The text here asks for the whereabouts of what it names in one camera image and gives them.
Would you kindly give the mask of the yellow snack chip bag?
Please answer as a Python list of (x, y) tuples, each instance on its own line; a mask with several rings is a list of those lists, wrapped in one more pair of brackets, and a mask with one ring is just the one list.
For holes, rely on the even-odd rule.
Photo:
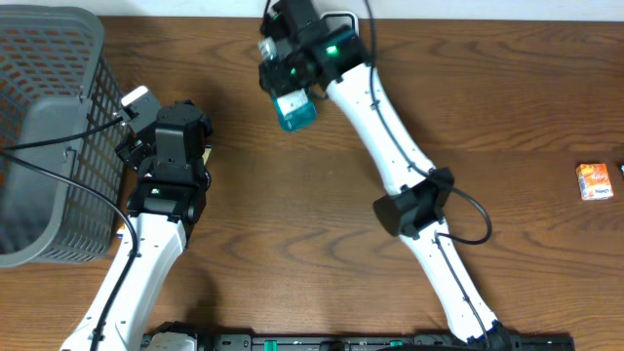
[[(203, 162), (204, 162), (204, 166), (205, 166), (205, 167), (206, 167), (206, 166), (207, 166), (207, 164), (208, 164), (208, 161), (209, 161), (209, 158), (210, 158), (210, 155), (211, 155), (212, 150), (213, 150), (213, 145), (212, 145), (211, 143), (208, 143), (208, 144), (205, 146), (205, 151), (204, 151), (204, 154), (203, 154)], [(212, 184), (212, 176), (211, 176), (211, 174), (209, 173), (209, 171), (208, 171), (208, 168), (207, 168), (207, 167), (205, 168), (205, 171), (206, 171), (206, 178), (207, 178), (207, 187), (208, 187), (208, 188), (210, 188), (210, 187), (211, 187), (211, 184)], [(124, 236), (127, 232), (128, 232), (127, 226), (126, 226), (125, 224), (122, 224), (122, 225), (118, 228), (118, 230), (117, 230), (117, 232), (116, 232), (116, 236), (117, 236), (119, 239), (122, 239), (122, 238), (123, 238), (123, 236)]]

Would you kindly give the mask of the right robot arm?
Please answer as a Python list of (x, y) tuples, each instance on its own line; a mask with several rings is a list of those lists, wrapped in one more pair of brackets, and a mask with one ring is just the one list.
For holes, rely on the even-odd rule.
[(414, 254), (431, 283), (453, 336), (482, 350), (510, 350), (510, 336), (472, 282), (449, 232), (443, 207), (451, 194), (491, 219), (473, 197), (457, 189), (411, 138), (384, 92), (377, 48), (364, 44), (355, 23), (330, 28), (310, 0), (266, 3), (259, 28), (259, 86), (270, 95), (281, 128), (295, 132), (317, 118), (318, 86), (347, 117), (372, 157), (385, 195), (374, 201), (377, 220)]

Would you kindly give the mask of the teal mouthwash bottle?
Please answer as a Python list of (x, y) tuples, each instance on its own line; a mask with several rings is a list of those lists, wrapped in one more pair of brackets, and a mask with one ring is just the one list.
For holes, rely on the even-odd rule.
[(291, 92), (281, 97), (273, 97), (280, 127), (289, 133), (299, 131), (317, 119), (316, 105), (310, 100), (305, 89)]

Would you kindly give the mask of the small orange snack packet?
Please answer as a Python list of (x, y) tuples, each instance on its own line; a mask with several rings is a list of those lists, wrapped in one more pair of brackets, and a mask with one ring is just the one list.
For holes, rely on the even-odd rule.
[(576, 175), (583, 201), (605, 200), (614, 195), (606, 164), (580, 164)]

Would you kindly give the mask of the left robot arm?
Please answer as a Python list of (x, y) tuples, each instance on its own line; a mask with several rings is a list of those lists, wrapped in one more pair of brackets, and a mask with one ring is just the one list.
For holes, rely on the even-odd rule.
[(191, 101), (160, 109), (127, 204), (128, 232), (64, 350), (138, 350), (165, 279), (206, 207), (211, 119)]

